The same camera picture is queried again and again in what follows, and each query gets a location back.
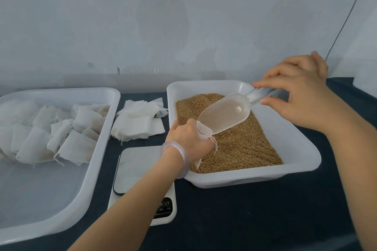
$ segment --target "scoop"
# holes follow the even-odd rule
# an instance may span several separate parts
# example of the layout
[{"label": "scoop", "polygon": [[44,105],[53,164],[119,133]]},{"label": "scoop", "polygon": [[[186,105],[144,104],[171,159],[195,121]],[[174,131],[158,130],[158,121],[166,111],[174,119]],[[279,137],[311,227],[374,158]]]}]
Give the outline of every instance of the scoop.
[{"label": "scoop", "polygon": [[198,121],[210,128],[213,134],[220,133],[245,121],[252,105],[277,91],[280,89],[261,87],[253,89],[247,95],[229,94],[203,110]]}]

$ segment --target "grain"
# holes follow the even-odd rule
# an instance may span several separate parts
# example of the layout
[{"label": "grain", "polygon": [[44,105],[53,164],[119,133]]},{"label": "grain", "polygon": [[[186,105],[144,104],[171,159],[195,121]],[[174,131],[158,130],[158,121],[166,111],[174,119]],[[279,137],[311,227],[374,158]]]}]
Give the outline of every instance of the grain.
[{"label": "grain", "polygon": [[[219,94],[198,94],[178,101],[175,106],[179,124],[186,124],[190,118],[198,119],[205,108],[223,97]],[[283,164],[252,112],[244,122],[214,137],[218,143],[216,154],[213,149],[202,159],[199,169],[192,164],[192,172],[205,174]]]}]

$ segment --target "wall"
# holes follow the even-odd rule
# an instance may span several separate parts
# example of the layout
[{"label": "wall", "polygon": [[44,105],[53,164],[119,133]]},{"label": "wall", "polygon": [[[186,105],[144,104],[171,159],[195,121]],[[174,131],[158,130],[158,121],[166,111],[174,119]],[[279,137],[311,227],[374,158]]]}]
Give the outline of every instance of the wall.
[{"label": "wall", "polygon": [[332,77],[354,77],[367,62],[377,63],[377,0],[357,0],[327,58]]},{"label": "wall", "polygon": [[255,81],[286,56],[325,55],[353,1],[0,0],[0,94]]}]

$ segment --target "dark blue tabletop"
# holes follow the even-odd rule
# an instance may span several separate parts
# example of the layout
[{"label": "dark blue tabletop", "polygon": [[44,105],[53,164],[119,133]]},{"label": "dark blue tabletop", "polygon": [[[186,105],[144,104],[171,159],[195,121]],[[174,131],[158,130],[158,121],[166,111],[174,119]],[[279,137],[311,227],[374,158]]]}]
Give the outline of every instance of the dark blue tabletop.
[{"label": "dark blue tabletop", "polygon": [[[377,100],[352,86],[352,78],[328,79],[328,86],[377,127]],[[147,100],[166,93],[123,94]],[[163,118],[168,131],[168,118]],[[361,250],[348,212],[334,155],[326,137],[300,128],[322,155],[313,172],[238,186],[200,189],[184,179],[175,181],[177,215],[148,230],[141,250]],[[166,134],[108,142],[91,205],[70,229],[0,246],[5,250],[67,250],[106,209],[120,153],[129,147],[161,145]]]}]

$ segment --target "plastic bin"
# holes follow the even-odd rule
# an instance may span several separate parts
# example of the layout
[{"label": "plastic bin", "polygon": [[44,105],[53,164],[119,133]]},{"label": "plastic bin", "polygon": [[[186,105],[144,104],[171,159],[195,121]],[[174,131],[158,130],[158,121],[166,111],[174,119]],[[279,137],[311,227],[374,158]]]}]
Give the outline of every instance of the plastic bin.
[{"label": "plastic bin", "polygon": [[0,97],[35,99],[71,110],[73,104],[110,104],[91,162],[77,166],[65,161],[33,165],[0,161],[0,245],[61,232],[86,213],[110,137],[120,99],[116,89],[77,88],[20,91]]},{"label": "plastic bin", "polygon": [[[252,85],[237,80],[171,83],[167,87],[170,126],[177,118],[175,103],[179,100],[197,94],[246,94],[252,89]],[[321,163],[321,155],[318,149],[292,123],[283,119],[268,106],[257,104],[252,106],[252,111],[261,124],[268,141],[276,149],[284,164],[208,174],[189,171],[185,177],[186,180],[200,188],[212,188],[267,181],[277,179],[286,174],[312,171],[318,168]]]}]

